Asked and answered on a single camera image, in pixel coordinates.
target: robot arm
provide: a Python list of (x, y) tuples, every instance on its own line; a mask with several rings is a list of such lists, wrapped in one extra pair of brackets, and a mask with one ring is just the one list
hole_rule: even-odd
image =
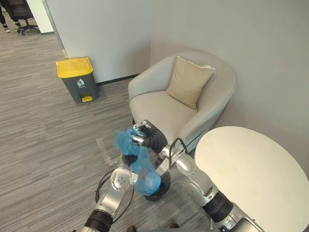
[[(155, 128), (155, 133), (147, 132), (153, 128)], [(141, 124), (135, 125), (134, 129), (141, 137), (132, 136), (133, 142), (151, 149), (155, 146), (154, 152), (165, 157), (156, 170), (160, 175), (169, 170), (170, 163), (171, 165), (176, 163), (178, 170), (187, 177), (183, 182), (183, 189), (211, 217), (215, 227), (222, 232), (264, 232), (253, 219), (218, 190), (210, 177), (197, 167), (192, 157), (187, 155), (184, 150), (168, 145), (166, 139), (162, 139), (162, 137), (165, 138), (164, 134), (149, 121), (145, 120)]]
[(108, 232), (126, 190), (137, 181), (138, 175), (127, 165), (120, 164), (111, 175), (111, 184), (101, 196), (85, 223), (82, 232)]

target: cable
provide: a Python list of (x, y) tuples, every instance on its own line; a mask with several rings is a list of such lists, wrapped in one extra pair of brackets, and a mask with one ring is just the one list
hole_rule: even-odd
[(125, 211), (130, 207), (132, 199), (133, 199), (133, 195), (134, 195), (134, 186), (132, 186), (132, 195), (131, 195), (131, 199), (129, 201), (129, 204), (127, 204), (126, 208), (124, 209), (124, 211), (122, 211), (122, 213), (119, 215), (118, 218), (116, 218), (112, 223), (114, 224), (124, 213)]
[(188, 154), (187, 146), (185, 145), (183, 140), (181, 138), (176, 138), (169, 148), (169, 168), (171, 168), (171, 166), (172, 166), (172, 148), (175, 147), (178, 140), (180, 141), (181, 145), (183, 146), (183, 150), (181, 150), (181, 152), (185, 151), (185, 153)]
[(109, 175), (106, 179), (104, 179), (108, 174), (112, 173), (113, 171), (110, 171), (108, 173), (106, 173), (100, 180), (97, 190), (96, 190), (96, 195), (95, 195), (95, 200), (96, 203), (98, 203), (98, 200), (100, 199), (100, 189), (101, 187), (104, 185), (104, 183), (111, 177), (111, 175)]

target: white wall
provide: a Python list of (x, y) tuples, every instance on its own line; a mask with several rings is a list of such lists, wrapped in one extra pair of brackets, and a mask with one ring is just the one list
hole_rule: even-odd
[(218, 126), (265, 134), (285, 147), (309, 176), (308, 1), (153, 4), (151, 63), (187, 50), (224, 59), (234, 67), (239, 84)]
[(27, 2), (41, 33), (53, 32), (54, 30), (43, 6), (42, 0), (27, 0)]
[(149, 0), (48, 0), (69, 58), (89, 56), (97, 82), (146, 70), (150, 60)]

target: round table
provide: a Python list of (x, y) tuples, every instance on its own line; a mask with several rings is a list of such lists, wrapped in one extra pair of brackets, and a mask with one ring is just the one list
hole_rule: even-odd
[(219, 190), (266, 232), (302, 232), (309, 181), (279, 144), (255, 131), (220, 127), (199, 141), (195, 159)]

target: gray trash bin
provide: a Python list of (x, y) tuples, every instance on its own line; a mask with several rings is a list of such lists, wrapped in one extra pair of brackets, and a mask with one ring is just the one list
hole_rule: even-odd
[(99, 97), (88, 57), (56, 62), (58, 77), (61, 78), (72, 98), (77, 103), (89, 102)]

